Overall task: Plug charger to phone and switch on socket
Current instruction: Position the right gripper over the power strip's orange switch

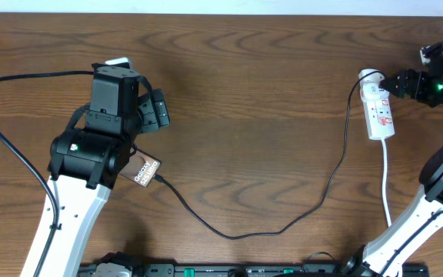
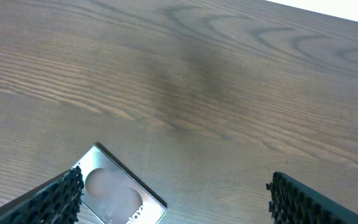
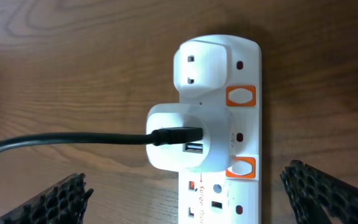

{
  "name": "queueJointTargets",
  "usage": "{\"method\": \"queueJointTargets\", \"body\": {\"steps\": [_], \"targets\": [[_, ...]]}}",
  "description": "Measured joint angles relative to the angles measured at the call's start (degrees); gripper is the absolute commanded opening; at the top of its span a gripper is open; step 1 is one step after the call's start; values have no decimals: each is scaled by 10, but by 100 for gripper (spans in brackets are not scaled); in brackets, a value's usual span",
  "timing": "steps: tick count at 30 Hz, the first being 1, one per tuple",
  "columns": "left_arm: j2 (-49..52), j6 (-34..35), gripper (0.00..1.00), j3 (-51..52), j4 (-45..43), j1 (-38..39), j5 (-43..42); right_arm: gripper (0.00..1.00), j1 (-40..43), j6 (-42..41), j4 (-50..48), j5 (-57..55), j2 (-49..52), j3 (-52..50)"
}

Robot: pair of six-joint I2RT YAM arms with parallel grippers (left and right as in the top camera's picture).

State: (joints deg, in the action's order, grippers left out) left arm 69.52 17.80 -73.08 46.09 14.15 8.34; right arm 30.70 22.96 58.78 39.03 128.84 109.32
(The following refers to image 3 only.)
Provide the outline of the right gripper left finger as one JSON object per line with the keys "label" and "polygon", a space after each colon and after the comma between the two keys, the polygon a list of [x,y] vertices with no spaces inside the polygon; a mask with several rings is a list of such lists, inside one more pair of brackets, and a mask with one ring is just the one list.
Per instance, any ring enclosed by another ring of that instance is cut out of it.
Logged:
{"label": "right gripper left finger", "polygon": [[0,217],[0,224],[83,224],[93,189],[74,173]]}

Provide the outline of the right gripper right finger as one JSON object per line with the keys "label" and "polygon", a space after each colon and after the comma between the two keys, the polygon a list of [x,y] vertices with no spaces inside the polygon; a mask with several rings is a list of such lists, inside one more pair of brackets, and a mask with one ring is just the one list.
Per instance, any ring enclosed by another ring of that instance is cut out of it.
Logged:
{"label": "right gripper right finger", "polygon": [[300,160],[292,160],[280,174],[297,224],[358,224],[358,188]]}

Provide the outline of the white power strip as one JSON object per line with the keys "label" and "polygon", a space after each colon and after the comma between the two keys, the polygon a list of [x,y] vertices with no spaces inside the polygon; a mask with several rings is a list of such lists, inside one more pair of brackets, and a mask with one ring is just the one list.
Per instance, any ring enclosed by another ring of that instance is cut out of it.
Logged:
{"label": "white power strip", "polygon": [[174,56],[180,103],[195,105],[209,126],[211,145],[201,167],[178,175],[180,223],[260,223],[262,54],[234,35],[204,35]]}

